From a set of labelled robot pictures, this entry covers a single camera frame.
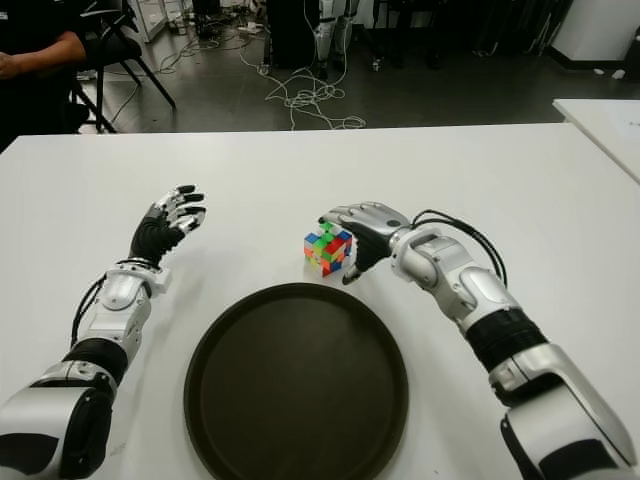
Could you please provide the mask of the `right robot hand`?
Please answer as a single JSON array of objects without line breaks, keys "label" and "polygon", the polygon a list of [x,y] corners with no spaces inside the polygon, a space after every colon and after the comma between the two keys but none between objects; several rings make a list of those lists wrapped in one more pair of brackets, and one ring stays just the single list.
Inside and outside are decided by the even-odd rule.
[{"label": "right robot hand", "polygon": [[334,207],[320,216],[318,222],[338,225],[355,238],[356,256],[342,277],[344,285],[355,282],[388,258],[392,243],[410,230],[406,216],[385,204],[370,201]]}]

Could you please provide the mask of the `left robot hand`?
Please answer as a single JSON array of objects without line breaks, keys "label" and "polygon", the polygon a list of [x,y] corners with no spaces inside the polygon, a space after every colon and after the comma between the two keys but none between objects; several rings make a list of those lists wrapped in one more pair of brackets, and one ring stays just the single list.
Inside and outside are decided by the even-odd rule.
[{"label": "left robot hand", "polygon": [[204,200],[195,185],[182,185],[152,203],[133,234],[129,259],[158,268],[168,252],[203,224]]}]

